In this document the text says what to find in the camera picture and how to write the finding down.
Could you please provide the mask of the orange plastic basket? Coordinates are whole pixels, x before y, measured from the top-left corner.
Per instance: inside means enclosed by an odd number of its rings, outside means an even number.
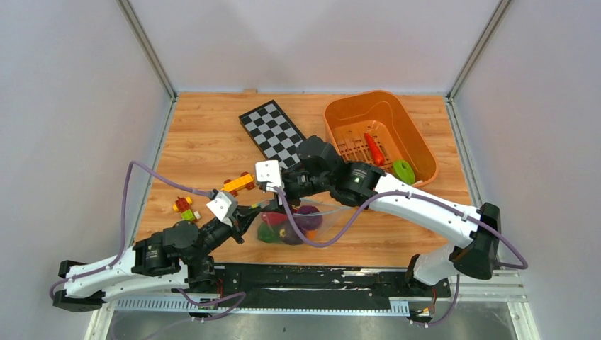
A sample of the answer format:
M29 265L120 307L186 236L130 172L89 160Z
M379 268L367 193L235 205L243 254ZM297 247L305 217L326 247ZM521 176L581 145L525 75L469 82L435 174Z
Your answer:
M346 161L374 164L365 139L368 134L383 155L384 171L395 174L394 162L407 162L417 188L433 182L439 173L437 159L425 138L391 92L368 91L334 100L326 107L323 120L326 140Z

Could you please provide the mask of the red toy chili pepper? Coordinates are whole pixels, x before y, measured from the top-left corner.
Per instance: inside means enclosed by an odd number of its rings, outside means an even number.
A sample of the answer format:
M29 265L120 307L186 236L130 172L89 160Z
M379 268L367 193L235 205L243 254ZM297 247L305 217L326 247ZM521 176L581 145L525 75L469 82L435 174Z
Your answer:
M288 221L288 216L285 213L279 212L262 212L260 218L262 222L271 226L280 225Z

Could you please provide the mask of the dark purple toy apple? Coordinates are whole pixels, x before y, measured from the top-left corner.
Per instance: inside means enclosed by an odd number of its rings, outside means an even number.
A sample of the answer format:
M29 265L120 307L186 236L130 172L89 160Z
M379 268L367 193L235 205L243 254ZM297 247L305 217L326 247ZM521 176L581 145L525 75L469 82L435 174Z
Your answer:
M298 234L289 224L282 224L279 227L278 236L280 241L287 245L295 246L304 243L304 241L298 236Z

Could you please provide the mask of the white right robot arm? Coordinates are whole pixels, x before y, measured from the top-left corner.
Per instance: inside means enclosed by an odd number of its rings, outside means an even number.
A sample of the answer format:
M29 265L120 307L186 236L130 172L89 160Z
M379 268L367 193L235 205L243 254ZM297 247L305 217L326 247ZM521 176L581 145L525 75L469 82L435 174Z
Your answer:
M453 203L402 182L383 169L345 161L328 142L313 135L296 150L300 161L281 171L274 186L286 210L291 203L328 192L338 203L400 217L443 236L447 243L428 254L414 255L405 274L413 295L463 274L478 280L493 276L500 234L500 209Z

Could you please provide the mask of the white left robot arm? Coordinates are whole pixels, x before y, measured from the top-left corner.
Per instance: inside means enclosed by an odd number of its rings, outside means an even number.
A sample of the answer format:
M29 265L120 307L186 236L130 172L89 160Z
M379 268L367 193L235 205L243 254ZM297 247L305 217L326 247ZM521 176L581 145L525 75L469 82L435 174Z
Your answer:
M65 260L58 273L63 288L52 294L52 304L69 312L89 312L145 291L210 292L219 284L211 252L229 239L243 243L259 214L255 205L236 208L229 222L213 218L199 227L181 220L136 242L120 256L90 264Z

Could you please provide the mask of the clear zip top bag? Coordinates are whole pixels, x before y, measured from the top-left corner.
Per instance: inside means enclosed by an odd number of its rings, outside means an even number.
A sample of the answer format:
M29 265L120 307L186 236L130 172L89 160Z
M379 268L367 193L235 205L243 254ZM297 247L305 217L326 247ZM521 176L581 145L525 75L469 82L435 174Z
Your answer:
M341 218L348 207L319 203L302 199L300 205L292 207L293 221L305 238L316 242ZM258 241L267 244L301 245L304 241L297 235L285 212L261 212L250 229Z

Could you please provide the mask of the green toy pepper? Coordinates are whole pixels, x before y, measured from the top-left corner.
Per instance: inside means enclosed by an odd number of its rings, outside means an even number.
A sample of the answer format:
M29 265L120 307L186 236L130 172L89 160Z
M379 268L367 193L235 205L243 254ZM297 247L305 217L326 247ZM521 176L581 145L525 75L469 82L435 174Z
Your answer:
M264 243L281 243L280 225L268 225L263 222L257 229L257 239Z

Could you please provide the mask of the purple toy onion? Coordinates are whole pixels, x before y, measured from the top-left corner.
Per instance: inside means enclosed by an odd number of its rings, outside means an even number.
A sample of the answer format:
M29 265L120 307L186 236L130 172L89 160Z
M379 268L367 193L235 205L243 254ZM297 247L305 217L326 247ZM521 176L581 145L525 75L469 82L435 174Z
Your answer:
M318 230L323 222L323 216L314 205L300 206L293 217L302 232Z

